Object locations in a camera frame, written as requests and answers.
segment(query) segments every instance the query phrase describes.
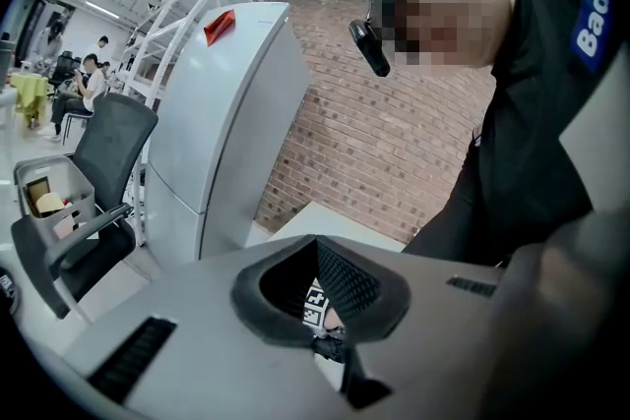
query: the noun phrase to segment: seated person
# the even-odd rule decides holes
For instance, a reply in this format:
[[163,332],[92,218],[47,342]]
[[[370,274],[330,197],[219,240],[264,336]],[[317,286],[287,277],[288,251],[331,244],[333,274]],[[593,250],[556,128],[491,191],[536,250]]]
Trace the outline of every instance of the seated person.
[[109,78],[109,76],[107,75],[107,72],[109,71],[110,66],[111,64],[109,62],[102,62],[102,65],[99,67],[105,79]]
[[83,83],[83,76],[78,70],[75,71],[75,84],[80,94],[70,91],[61,91],[52,104],[52,117],[50,125],[39,132],[50,142],[61,140],[61,122],[66,112],[79,112],[89,114],[94,112],[94,100],[105,91],[105,77],[97,66],[96,55],[89,54],[83,60],[83,66],[90,75],[88,85]]
[[493,64],[496,79],[446,206],[404,252],[496,265],[592,208],[559,136],[620,47],[612,4],[372,0],[368,22],[393,67]]

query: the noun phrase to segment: white floor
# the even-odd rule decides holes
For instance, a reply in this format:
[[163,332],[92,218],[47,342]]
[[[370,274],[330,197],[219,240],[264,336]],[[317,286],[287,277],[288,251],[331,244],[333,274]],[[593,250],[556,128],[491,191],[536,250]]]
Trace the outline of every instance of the white floor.
[[[15,121],[9,120],[7,125],[3,112],[0,113],[0,142],[6,140],[3,137],[7,126],[12,128],[10,145],[4,144],[0,155],[0,266],[11,273],[20,288],[21,302],[16,322],[23,334],[62,355],[86,323],[74,313],[58,320],[31,285],[20,264],[11,239],[11,224],[20,217],[13,185],[13,166],[24,159],[73,152],[84,130],[81,121],[73,121],[66,145],[52,144],[33,132],[24,132],[20,114]],[[158,276],[159,268],[151,256],[144,248],[139,249],[106,275],[80,306],[91,318],[97,319]]]

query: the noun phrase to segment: gray office chair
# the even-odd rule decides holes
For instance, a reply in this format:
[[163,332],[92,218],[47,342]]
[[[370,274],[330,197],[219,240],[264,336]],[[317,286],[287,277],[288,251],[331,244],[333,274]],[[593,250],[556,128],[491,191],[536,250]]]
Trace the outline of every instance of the gray office chair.
[[[46,250],[19,199],[22,217],[11,226],[18,256],[39,295],[60,319],[69,308],[86,318],[77,302],[135,249],[133,229],[121,218],[131,207],[122,198],[134,163],[157,122],[154,112],[127,96],[112,93],[96,99],[94,116],[71,157],[94,186],[101,213],[53,247]],[[16,184],[17,170],[25,163],[29,161],[16,165]],[[94,247],[87,239],[96,232]]]
[[66,139],[70,137],[70,127],[72,126],[73,119],[83,119],[89,121],[94,114],[92,112],[67,112],[66,113],[66,126],[63,129],[63,136],[61,144],[66,145]]

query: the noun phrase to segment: brick wall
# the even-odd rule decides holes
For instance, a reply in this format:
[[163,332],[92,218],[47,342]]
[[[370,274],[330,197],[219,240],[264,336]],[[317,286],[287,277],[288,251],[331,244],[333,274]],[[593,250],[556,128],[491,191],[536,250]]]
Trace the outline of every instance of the brick wall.
[[394,70],[377,78],[347,24],[365,0],[285,0],[311,86],[256,220],[277,231],[311,201],[407,243],[446,202],[494,81]]

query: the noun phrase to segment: chair backrest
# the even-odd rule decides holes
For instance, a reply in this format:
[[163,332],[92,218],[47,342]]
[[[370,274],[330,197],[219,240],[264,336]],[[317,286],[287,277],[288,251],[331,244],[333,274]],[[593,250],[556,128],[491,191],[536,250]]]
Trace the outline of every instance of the chair backrest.
[[94,186],[103,210],[122,202],[129,175],[158,116],[142,103],[109,93],[94,100],[94,116],[74,154],[74,162]]
[[72,56],[61,55],[57,58],[57,66],[50,78],[50,81],[64,81],[67,76],[72,72],[72,64],[74,60]]

